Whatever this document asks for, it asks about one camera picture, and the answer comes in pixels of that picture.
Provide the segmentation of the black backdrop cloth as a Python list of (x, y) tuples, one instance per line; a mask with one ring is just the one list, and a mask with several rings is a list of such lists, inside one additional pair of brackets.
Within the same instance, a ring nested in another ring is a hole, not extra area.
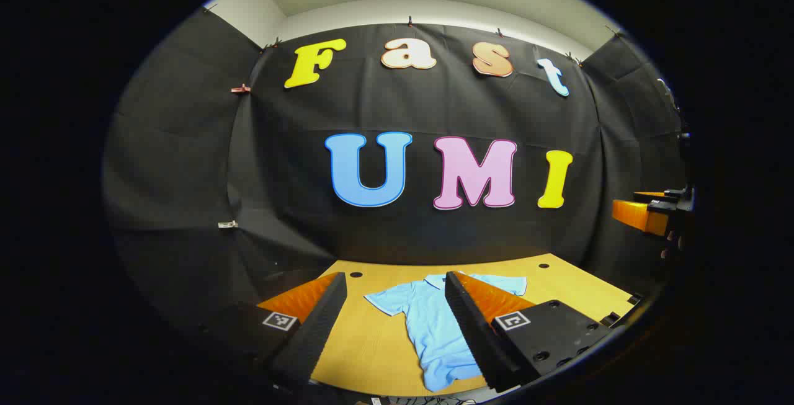
[[(612, 218), (684, 185), (663, 72), (627, 33), (581, 65), (465, 27), (375, 24), (266, 51), (195, 13), (125, 88), (102, 194), (124, 291), (182, 332), (336, 260), (429, 265), (552, 253), (639, 298), (661, 244)], [(246, 84), (247, 94), (230, 89)], [(236, 229), (218, 229), (236, 220)]]

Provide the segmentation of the light blue T-shirt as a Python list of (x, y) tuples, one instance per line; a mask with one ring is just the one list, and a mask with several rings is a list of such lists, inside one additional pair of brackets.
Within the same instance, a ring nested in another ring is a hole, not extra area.
[(448, 305), (445, 286), (445, 274), (429, 274), (422, 280), (365, 295), (372, 306), (388, 316), (404, 314), (424, 386), (431, 393), (448, 388), (456, 380), (482, 374)]

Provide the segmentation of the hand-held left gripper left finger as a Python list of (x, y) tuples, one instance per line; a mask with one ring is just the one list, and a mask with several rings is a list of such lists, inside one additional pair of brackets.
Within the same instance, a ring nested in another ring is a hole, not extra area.
[(348, 296), (333, 272), (257, 305), (236, 303), (198, 327), (201, 347), (256, 387), (307, 385)]

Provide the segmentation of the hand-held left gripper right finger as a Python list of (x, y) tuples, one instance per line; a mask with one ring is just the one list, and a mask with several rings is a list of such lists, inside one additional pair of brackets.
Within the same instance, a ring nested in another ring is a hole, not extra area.
[(502, 393), (569, 365), (618, 323), (599, 321), (560, 300), (531, 303), (460, 272), (447, 272), (445, 297), (489, 388)]

